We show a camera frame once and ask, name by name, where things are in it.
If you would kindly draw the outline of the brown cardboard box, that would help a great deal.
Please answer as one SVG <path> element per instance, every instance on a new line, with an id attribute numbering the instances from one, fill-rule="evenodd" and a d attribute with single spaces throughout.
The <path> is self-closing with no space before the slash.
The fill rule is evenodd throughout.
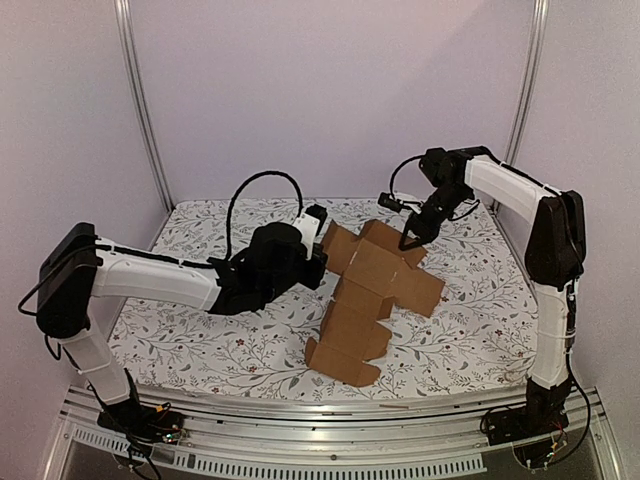
<path id="1" fill-rule="evenodd" d="M 339 280 L 321 321 L 319 337 L 305 346 L 306 366 L 352 387 L 373 385 L 392 332 L 383 325 L 395 307 L 433 314 L 444 281 L 420 267 L 426 249 L 404 246 L 402 233 L 368 220 L 359 234 L 331 222 L 321 242 L 327 269 Z"/>

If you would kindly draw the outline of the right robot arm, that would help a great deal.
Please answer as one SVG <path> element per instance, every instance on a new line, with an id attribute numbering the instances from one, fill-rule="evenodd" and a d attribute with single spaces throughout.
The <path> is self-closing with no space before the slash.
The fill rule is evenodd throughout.
<path id="1" fill-rule="evenodd" d="M 412 250 L 433 242 L 444 222 L 476 193 L 519 215 L 529 226 L 525 270 L 538 305 L 537 350 L 528 373 L 529 389 L 555 392 L 571 384 L 568 358 L 575 338 L 576 294 L 584 273 L 584 202 L 574 190 L 558 190 L 498 160 L 485 146 L 430 148 L 413 157 L 433 187 L 425 200 L 391 189 L 380 202 L 406 210 L 399 247 Z"/>

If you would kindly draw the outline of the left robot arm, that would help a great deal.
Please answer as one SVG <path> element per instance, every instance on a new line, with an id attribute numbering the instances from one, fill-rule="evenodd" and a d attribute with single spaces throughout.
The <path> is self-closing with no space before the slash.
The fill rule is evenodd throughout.
<path id="1" fill-rule="evenodd" d="M 18 310 L 56 340 L 128 434 L 148 426 L 146 408 L 132 399 L 133 385 L 90 320 L 101 298 L 159 301 L 211 315 L 263 309 L 296 285 L 315 290 L 327 256 L 316 238 L 319 220 L 303 214 L 293 223 L 257 228 L 248 247 L 230 259 L 205 262 L 171 257 L 115 243 L 77 224 L 44 261 L 37 284 Z"/>

